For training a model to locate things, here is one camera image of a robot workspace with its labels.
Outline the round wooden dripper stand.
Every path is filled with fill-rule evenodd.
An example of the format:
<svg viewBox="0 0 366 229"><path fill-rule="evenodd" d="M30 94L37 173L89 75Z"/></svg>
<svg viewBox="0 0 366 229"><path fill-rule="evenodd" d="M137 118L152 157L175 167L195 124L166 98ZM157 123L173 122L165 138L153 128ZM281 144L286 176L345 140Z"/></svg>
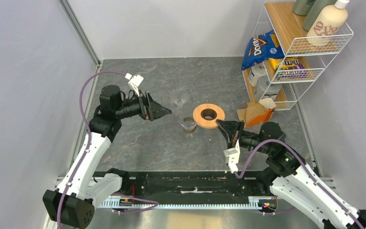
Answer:
<svg viewBox="0 0 366 229"><path fill-rule="evenodd" d="M225 112L215 104L201 104L194 109L193 119L202 128L214 129L218 127L217 120L225 119Z"/></svg>

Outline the clear glass dripper cone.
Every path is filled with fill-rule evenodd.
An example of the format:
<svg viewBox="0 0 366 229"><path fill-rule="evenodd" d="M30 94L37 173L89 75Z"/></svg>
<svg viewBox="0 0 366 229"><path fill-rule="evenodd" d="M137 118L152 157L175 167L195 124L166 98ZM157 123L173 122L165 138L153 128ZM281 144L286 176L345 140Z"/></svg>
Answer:
<svg viewBox="0 0 366 229"><path fill-rule="evenodd" d="M183 89L175 89L170 93L170 100L178 107L182 107L190 98L189 93Z"/></svg>

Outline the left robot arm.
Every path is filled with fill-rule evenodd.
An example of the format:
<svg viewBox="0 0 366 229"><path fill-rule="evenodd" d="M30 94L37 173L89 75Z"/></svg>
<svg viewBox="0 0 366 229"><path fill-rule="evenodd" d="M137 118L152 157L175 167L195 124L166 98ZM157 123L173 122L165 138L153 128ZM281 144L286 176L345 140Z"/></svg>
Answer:
<svg viewBox="0 0 366 229"><path fill-rule="evenodd" d="M122 126L122 119L139 116L154 121L172 111L154 101L148 92L138 91L131 99L116 85L101 90L100 104L87 127L87 135L76 160L65 178L54 190L46 190L42 201L57 226L85 229L96 208L111 194L124 195L131 183L128 172L111 169L98 183L89 183L98 163Z"/></svg>

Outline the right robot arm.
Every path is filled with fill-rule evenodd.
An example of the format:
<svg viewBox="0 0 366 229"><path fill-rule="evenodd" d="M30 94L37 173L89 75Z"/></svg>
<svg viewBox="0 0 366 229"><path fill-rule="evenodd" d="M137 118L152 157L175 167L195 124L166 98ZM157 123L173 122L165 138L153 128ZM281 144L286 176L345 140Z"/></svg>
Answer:
<svg viewBox="0 0 366 229"><path fill-rule="evenodd" d="M268 167L256 178L261 195L281 197L321 229L366 228L366 210L339 197L285 142L278 123L263 123L259 133L245 131L244 122L218 119L216 123L227 141L226 164L238 179L245 176L256 153L266 154Z"/></svg>

